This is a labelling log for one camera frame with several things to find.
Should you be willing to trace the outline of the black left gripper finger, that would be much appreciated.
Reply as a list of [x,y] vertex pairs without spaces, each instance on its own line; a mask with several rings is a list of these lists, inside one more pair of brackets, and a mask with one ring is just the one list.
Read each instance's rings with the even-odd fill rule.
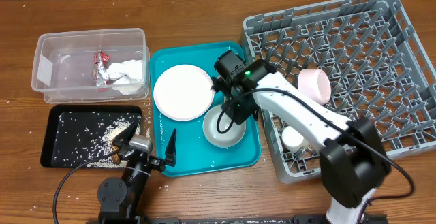
[[136,129],[140,124],[140,119],[136,118],[128,127],[126,127],[122,132],[114,137],[112,140],[113,146],[123,146],[129,144],[129,141],[136,134]]
[[176,165],[176,132],[176,129],[172,131],[165,151],[165,163],[170,167]]

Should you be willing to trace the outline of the grey small bowl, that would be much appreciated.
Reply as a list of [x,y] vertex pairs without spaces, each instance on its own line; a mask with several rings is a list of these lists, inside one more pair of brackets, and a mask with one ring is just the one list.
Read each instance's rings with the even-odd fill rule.
[[219,133],[217,130],[217,120],[221,111],[221,105],[212,107],[204,117],[202,128],[205,138],[212,145],[220,148],[229,148],[242,140],[246,131],[246,122],[241,125],[234,123],[226,133]]

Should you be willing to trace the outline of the pink round plate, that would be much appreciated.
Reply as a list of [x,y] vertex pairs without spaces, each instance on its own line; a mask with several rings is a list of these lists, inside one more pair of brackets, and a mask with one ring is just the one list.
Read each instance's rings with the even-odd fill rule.
[[175,121],[190,121],[205,113],[214,100],[211,77],[195,65],[165,70],[153,88],[157,109]]

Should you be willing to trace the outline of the white napkin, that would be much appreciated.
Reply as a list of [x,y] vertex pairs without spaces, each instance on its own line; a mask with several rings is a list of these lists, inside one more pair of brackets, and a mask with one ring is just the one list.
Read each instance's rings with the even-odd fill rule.
[[114,80],[114,90],[123,95],[132,95],[141,89],[143,75],[142,60],[128,60],[121,63],[113,63],[107,69],[109,78]]

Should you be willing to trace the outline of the pink small bowl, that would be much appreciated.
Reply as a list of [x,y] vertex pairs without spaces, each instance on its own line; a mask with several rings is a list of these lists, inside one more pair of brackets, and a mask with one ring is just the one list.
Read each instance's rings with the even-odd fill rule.
[[331,86],[327,74],[321,69],[303,69],[297,79],[298,90],[317,102],[325,105],[331,98]]

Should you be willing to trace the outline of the white cup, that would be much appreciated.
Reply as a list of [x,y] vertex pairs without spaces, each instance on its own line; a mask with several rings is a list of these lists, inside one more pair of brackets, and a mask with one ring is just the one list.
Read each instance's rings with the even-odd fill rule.
[[308,141],[290,126],[283,129],[281,140],[283,145],[292,153],[296,153],[300,149],[304,150],[309,147]]

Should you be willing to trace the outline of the red foil wrapper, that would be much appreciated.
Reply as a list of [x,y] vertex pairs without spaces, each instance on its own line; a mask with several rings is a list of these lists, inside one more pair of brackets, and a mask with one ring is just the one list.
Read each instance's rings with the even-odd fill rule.
[[96,86],[106,85],[110,77],[106,69],[106,63],[109,61],[110,57],[99,50],[94,55],[94,66],[91,72],[91,77]]

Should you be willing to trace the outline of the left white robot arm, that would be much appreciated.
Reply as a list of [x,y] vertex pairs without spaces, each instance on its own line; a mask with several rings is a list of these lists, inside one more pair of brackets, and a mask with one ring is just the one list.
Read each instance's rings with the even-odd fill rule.
[[127,165],[120,178],[107,178],[100,184],[98,223],[145,223],[146,218],[136,210],[151,172],[176,165],[176,130],[170,136],[165,157],[159,158],[152,155],[151,139],[136,133],[139,122],[136,119],[111,141],[118,150],[115,155]]

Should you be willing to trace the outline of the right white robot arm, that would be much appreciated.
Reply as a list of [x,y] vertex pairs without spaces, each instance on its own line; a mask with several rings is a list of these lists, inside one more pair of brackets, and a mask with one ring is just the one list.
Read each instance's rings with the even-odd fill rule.
[[295,129],[320,156],[322,182],[332,196],[325,223],[360,223],[369,200],[390,173],[375,125],[333,112],[303,95],[270,63],[226,51],[214,64],[212,88],[228,100],[222,116],[240,125],[261,109]]

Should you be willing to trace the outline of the teal plastic tray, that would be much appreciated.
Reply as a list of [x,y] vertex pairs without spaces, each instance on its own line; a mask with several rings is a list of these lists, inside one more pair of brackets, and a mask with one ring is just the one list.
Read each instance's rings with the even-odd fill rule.
[[[217,76],[213,65],[224,52],[231,48],[240,57],[243,49],[236,42],[215,42],[193,46],[166,48],[157,51],[150,60],[151,88],[165,70],[181,64],[195,65],[209,76]],[[163,172],[169,177],[187,176],[230,170],[254,165],[262,154],[258,122],[254,118],[246,120],[246,131],[242,140],[229,148],[212,145],[202,130],[204,117],[191,121],[174,121],[164,116],[153,105],[153,125],[155,150],[158,157],[165,156],[168,140],[174,129],[176,132],[176,165]]]

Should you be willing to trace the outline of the black tray with rice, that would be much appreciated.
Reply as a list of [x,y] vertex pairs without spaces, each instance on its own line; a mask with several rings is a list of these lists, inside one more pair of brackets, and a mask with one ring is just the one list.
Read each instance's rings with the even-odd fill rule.
[[40,164],[74,168],[107,155],[113,137],[141,116],[138,106],[56,105],[48,115]]

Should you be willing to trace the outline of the clear plastic bin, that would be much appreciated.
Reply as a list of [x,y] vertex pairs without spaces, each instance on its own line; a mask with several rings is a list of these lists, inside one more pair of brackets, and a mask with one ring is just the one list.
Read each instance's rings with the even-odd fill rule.
[[[142,87],[132,95],[114,90],[114,80],[96,86],[91,72],[94,55],[101,50],[113,63],[143,61]],[[47,33],[35,50],[31,87],[41,92],[46,103],[91,103],[139,100],[149,93],[149,49],[140,28],[100,29]]]

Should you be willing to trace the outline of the grey plastic dish rack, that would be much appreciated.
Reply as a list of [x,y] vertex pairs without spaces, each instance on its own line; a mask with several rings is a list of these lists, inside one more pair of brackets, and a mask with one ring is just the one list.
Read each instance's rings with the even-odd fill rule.
[[332,0],[250,16],[240,44],[290,82],[330,79],[326,107],[371,119],[391,159],[435,149],[435,67],[400,0]]

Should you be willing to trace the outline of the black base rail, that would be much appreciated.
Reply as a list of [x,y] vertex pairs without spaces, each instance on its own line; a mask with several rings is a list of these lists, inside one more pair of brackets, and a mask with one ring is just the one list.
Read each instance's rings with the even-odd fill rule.
[[322,214],[300,214],[290,218],[256,218],[256,219],[179,219],[155,218],[121,219],[109,221],[91,221],[92,224],[327,224],[327,218]]

